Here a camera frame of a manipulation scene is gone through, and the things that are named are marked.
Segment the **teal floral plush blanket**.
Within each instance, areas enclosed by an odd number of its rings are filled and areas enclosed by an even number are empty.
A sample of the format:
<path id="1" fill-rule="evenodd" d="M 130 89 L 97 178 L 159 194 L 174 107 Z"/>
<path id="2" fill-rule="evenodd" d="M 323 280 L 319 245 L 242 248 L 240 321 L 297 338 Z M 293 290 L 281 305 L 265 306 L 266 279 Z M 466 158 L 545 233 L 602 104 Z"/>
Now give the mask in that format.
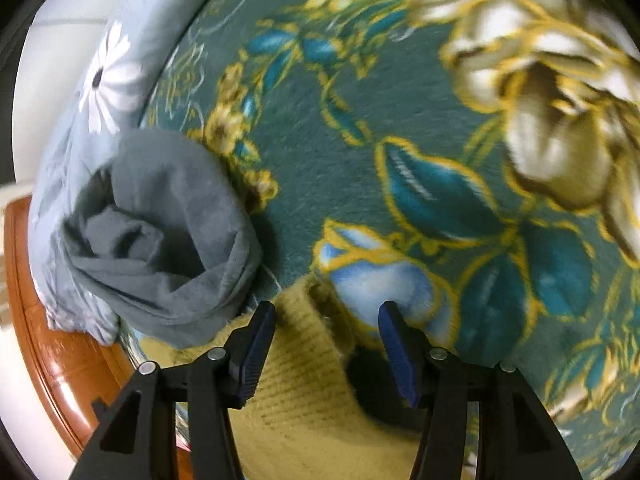
<path id="1" fill-rule="evenodd" d="M 264 262 L 312 274 L 368 347 L 378 308 L 512 360 L 586 479 L 639 440 L 639 48 L 603 0 L 208 0 L 148 127 L 226 165 Z"/>

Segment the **orange wooden bed frame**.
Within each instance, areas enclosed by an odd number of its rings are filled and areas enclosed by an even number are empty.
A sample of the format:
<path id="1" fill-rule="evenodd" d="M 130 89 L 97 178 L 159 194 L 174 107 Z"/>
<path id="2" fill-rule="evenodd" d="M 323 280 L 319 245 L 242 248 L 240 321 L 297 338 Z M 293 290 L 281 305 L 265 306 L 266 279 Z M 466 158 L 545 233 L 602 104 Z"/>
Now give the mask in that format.
<path id="1" fill-rule="evenodd" d="M 73 457 L 98 426 L 92 402 L 110 404 L 134 372 L 120 344 L 104 347 L 91 336 L 50 330 L 29 270 L 29 196 L 4 210 L 4 265 L 17 343 L 40 404 Z"/>

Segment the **light blue daisy quilt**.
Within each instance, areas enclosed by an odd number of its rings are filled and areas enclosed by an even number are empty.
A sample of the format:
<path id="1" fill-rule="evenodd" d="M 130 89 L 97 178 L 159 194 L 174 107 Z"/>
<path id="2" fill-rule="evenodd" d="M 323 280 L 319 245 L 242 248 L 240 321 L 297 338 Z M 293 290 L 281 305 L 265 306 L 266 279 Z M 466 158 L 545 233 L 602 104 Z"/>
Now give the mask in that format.
<path id="1" fill-rule="evenodd" d="M 124 0 L 114 11 L 70 105 L 44 150 L 28 217 L 28 256 L 35 290 L 52 330 L 85 333 L 108 346 L 117 314 L 73 278 L 62 248 L 62 223 L 90 177 L 117 152 L 124 132 L 149 125 L 149 100 L 163 75 L 176 75 L 166 114 L 180 127 L 204 122 L 190 105 L 188 56 L 178 45 L 206 0 Z"/>

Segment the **grey folded garment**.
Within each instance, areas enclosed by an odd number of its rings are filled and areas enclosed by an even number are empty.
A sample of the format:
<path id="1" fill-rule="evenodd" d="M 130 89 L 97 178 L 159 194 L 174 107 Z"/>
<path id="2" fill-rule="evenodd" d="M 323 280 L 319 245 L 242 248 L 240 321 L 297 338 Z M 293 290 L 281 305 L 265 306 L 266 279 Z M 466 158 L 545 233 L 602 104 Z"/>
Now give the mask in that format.
<path id="1" fill-rule="evenodd" d="M 134 129 L 61 229 L 73 277 L 122 320 L 177 349 L 238 314 L 262 260 L 217 157 L 180 133 Z"/>

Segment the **olive green knit sweater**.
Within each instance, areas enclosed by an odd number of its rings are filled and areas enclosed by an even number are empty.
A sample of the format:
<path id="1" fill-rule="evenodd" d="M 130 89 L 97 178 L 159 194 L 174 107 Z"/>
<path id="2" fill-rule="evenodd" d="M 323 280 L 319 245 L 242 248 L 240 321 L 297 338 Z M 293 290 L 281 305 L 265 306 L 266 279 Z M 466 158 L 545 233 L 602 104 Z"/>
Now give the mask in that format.
<path id="1" fill-rule="evenodd" d="M 405 407 L 329 283 L 312 274 L 272 300 L 278 326 L 255 395 L 230 419 L 249 479 L 407 479 L 421 414 Z"/>

